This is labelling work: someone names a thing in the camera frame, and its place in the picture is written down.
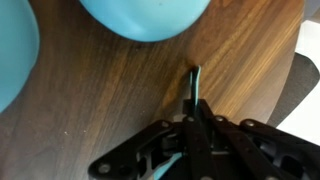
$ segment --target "light blue balloon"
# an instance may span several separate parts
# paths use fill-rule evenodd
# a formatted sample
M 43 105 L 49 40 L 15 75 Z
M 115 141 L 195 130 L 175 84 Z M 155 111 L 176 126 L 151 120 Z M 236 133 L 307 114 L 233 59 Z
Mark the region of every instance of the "light blue balloon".
M 136 41 L 160 41 L 190 27 L 210 0 L 80 0 L 98 21 Z
M 0 113 L 25 84 L 39 51 L 39 32 L 27 0 L 0 0 Z

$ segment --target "wood grain surface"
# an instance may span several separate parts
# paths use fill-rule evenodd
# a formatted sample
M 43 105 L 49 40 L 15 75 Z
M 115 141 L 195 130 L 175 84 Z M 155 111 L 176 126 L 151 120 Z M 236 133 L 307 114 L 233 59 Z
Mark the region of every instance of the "wood grain surface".
M 87 179 L 87 167 L 150 122 L 170 119 L 202 65 L 200 97 L 233 122 L 266 122 L 286 80 L 302 0 L 212 0 L 187 31 L 139 43 L 76 0 L 30 0 L 41 50 L 0 115 L 1 180 Z

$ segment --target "wooden table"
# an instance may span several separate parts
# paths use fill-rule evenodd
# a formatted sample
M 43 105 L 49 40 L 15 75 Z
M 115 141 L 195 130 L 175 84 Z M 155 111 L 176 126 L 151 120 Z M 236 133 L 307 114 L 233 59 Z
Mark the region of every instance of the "wooden table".
M 150 122 L 180 113 L 188 74 L 202 65 L 200 97 L 234 122 L 266 122 L 293 57 L 302 0 L 212 0 L 190 29 L 133 42 L 76 0 L 31 0 L 38 63 L 0 116 L 0 179 L 87 179 L 94 159 Z

